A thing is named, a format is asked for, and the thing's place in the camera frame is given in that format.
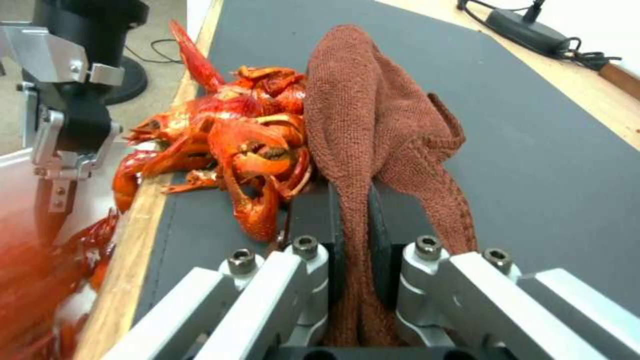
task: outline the black power adapter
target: black power adapter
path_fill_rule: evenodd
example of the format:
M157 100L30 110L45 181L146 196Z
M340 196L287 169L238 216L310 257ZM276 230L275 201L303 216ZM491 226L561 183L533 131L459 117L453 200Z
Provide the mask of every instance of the black power adapter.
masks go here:
M524 15L494 9L486 18L486 24L509 40L540 54L553 56L569 48L567 37L556 30L536 22L545 0L535 0Z
M469 1L492 9L486 20L480 19L467 8ZM500 36L549 58L573 61L592 70L600 70L609 60L621 60L616 56L604 56L601 52L580 53L580 38L566 37L536 22L544 2L545 0L534 0L533 4L526 8L499 9L481 0L458 0L456 7ZM516 13L520 10L527 12L524 15Z

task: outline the crawfish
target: crawfish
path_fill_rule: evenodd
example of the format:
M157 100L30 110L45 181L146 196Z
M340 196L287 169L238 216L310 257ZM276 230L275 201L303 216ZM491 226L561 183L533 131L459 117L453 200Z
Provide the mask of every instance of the crawfish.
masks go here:
M94 291L100 288L117 221L118 213L109 210L62 245L23 241L2 249L0 358L65 359L73 354L88 315L74 313L70 300L84 283Z
M123 160L113 181L118 208L126 211L131 206L138 174L192 170L186 184L167 191L226 189L241 227L256 240L270 241L280 199L287 201L300 192L312 170L301 116L305 77L284 67L242 66L234 73L236 80L225 83L184 29L175 21L170 27L185 66L207 95L132 130L132 143L155 140L168 147L136 151ZM215 168L206 170L212 164ZM242 184L260 195L250 198Z

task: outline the dark gray surface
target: dark gray surface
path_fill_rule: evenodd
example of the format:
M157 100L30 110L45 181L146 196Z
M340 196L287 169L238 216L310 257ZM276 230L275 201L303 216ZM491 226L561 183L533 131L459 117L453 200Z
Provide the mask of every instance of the dark gray surface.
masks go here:
M366 0L227 1L210 59L223 73L242 64L305 70L320 38L344 23L361 25L461 120L468 140L447 168L482 248L507 250L526 272L564 267L640 315L638 152L488 36ZM246 241L229 237L223 225L236 225L219 216L228 203L215 194L167 202L167 234L157 240L171 244L171 256L157 263L161 284L145 286L143 298L159 298L211 258L207 241Z

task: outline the brown cloth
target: brown cloth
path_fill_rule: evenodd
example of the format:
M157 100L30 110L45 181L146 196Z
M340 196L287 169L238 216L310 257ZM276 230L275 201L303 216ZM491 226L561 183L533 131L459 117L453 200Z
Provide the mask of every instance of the brown cloth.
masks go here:
M344 295L332 310L325 342L397 345L392 313L373 288L367 244L371 179L418 198L450 252L475 250L469 206L442 165L465 135L436 95L425 94L355 26L329 31L307 72L308 143L340 195L347 262Z

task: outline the black cable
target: black cable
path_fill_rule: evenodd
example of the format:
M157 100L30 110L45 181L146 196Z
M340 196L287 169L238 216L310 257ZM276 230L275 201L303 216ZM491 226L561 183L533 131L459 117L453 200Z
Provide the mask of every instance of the black cable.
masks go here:
M494 5L487 4L487 3L485 3L484 1L480 1L480 0L469 0L469 1L472 1L473 3L476 3L476 4L478 4L478 5L482 5L482 6L484 6L485 8L489 8L489 9L491 9L491 10L495 10L495 9L497 9ZM509 11L511 11L511 12L519 12L519 11L521 11L521 10L526 10L526 9L528 9L528 8L530 8L530 7L531 7L531 6L526 6L526 7L524 7L524 8L517 8L517 9L505 9L505 10L509 10Z
M605 56L601 51L581 53L579 50L580 46L582 46L582 40L579 37L566 38L558 43L557 48L564 49L566 45L571 45L572 41L576 41L577 45L573 49L569 48L567 50L558 51L556 53L557 59L572 61L578 65L582 65L595 71L600 70L609 62L609 60L622 60L619 56Z
M160 40L154 40L154 41L152 41L152 42L151 42L151 44L150 44L151 49L153 49L153 51L155 51L155 52L156 52L156 54L158 54L158 55L162 56L163 58L165 58L165 59L167 59L167 60L169 60L169 61L171 61L171 62L173 62L173 63L181 64L181 63L182 63L182 60L172 59L172 58L170 58L169 56L165 55L164 53L162 53L160 50L158 50L158 49L156 48L156 44L160 44L160 43L163 43L163 42L175 42L175 39L172 39L172 38L164 38L164 39L160 39Z
M491 27L489 24L487 24L483 19L480 19L476 14L472 13L468 8L467 8L467 3L471 1L472 3L477 3L479 5L485 6L489 9L495 10L496 7L492 6L490 4L484 3L481 0L458 0L458 9L463 10L465 13L467 13L467 15L469 15L470 17L472 17L475 21L478 21L480 24L486 26L487 28L490 28L491 30L494 30L496 32L496 34L510 40L508 37L505 37L504 35L500 34L498 31L496 31L493 27ZM509 11L519 11L519 10L524 10L527 8L521 8L521 9L507 9ZM564 49L565 46L570 45L571 42L577 42L577 45L571 49ZM568 37L562 41L560 41L557 45L556 48L561 49L558 50L558 52L556 52L556 54L545 54L545 53L541 53L533 48L530 47L526 47L531 51L534 51L535 53L544 55L546 57L552 58L552 59L557 59L557 60L567 60L567 61L571 61L576 63L577 65L581 65L584 66L588 69L591 70L595 70L598 71L600 70L604 65L606 65L609 60L622 60L622 58L620 58L619 56L605 56L605 54L601 51L592 51L589 53L581 53L579 52L580 46L582 45L582 40L579 37Z
M165 58L166 60L153 60L153 59L146 59L143 58L142 56L140 56L138 53L136 53L135 51L133 51L129 46L125 45L125 49L127 49L131 54L133 54L133 56L135 56L137 59L139 59L140 61L144 61L145 63L155 63L155 64L169 64L169 63L177 63L177 64L181 64L182 61L180 60L176 60L176 59L172 59L169 56L163 54L160 50L158 50L156 48L157 44L160 44L162 42L174 42L174 39L170 39L170 38L166 38L166 39L159 39L159 40L154 40L151 43L149 43L149 46L151 47L151 49L158 55L162 56L163 58Z

